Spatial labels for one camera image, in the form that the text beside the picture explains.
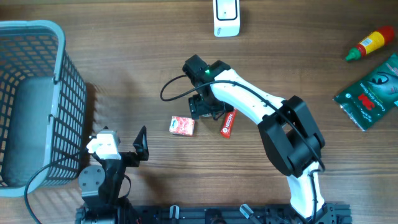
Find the red sauce bottle green cap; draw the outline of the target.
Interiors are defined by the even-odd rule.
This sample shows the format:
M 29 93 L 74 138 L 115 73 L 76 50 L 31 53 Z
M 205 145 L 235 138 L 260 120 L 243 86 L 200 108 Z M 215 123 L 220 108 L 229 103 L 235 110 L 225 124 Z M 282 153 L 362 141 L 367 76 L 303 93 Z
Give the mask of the red sauce bottle green cap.
M 392 26 L 381 27 L 374 32 L 370 33 L 363 40 L 358 42 L 348 52 L 345 60 L 359 60 L 373 51 L 382 48 L 383 46 L 391 43 L 396 37 L 394 28 Z

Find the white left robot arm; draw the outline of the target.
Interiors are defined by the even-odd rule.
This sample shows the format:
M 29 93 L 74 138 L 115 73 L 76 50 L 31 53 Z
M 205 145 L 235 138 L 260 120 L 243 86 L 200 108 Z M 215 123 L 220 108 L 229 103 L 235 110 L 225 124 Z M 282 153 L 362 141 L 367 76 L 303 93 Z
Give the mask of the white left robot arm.
M 139 167 L 149 159 L 147 128 L 143 126 L 133 142 L 134 152 L 119 152 L 116 131 L 104 127 L 90 136 L 86 148 L 98 162 L 82 170 L 78 177 L 82 207 L 76 210 L 75 223 L 141 223 L 141 216 L 131 205 L 128 195 L 119 196 L 127 167 Z

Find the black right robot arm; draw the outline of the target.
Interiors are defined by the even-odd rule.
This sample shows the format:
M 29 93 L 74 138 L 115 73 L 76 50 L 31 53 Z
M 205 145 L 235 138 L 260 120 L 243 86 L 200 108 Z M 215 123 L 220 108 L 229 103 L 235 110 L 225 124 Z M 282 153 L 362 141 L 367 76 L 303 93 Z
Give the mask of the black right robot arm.
M 285 100 L 266 93 L 220 60 L 208 65 L 194 55 L 182 70 L 194 86 L 188 99 L 192 118 L 217 120 L 237 109 L 253 121 L 268 159 L 288 179 L 291 207 L 303 220 L 315 223 L 324 204 L 318 173 L 325 170 L 325 140 L 306 103 L 297 96 Z

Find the green glove package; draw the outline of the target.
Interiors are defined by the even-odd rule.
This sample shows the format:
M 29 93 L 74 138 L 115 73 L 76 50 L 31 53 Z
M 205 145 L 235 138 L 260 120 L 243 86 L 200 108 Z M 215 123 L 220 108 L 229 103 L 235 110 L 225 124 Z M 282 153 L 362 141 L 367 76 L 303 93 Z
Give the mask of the green glove package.
M 337 94 L 333 100 L 366 131 L 397 105 L 397 54 Z

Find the red coffee stick sachet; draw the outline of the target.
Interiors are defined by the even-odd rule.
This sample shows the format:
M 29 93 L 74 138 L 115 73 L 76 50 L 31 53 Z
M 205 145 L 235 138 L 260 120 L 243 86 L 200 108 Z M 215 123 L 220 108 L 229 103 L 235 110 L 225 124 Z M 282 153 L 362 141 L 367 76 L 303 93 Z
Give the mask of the red coffee stick sachet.
M 223 123 L 220 133 L 226 139 L 229 139 L 231 137 L 233 123 L 234 123 L 234 119 L 237 115 L 237 112 L 238 112 L 238 110 L 234 109 L 231 112 L 227 112 L 227 114 L 225 116 L 224 123 Z

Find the red white small box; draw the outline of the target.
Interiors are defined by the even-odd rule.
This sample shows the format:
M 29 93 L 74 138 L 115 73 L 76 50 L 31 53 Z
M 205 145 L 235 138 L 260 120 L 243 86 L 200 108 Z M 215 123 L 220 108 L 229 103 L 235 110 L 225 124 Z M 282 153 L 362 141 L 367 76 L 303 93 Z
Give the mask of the red white small box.
M 172 116 L 169 131 L 176 135 L 193 136 L 194 125 L 194 119 Z

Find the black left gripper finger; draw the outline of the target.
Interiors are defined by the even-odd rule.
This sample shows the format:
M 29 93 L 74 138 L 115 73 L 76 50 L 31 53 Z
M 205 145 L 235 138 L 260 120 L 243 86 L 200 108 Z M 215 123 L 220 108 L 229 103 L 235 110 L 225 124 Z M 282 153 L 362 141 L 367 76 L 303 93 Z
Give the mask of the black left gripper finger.
M 143 126 L 139 131 L 139 134 L 135 138 L 133 142 L 133 146 L 137 153 L 148 153 L 148 145 L 147 145 L 147 128 Z
M 107 130 L 107 129 L 109 129 L 109 128 L 107 126 L 105 126 L 101 131 Z M 97 138 L 97 134 L 92 134 L 89 136 L 89 139 L 96 139 L 96 138 Z

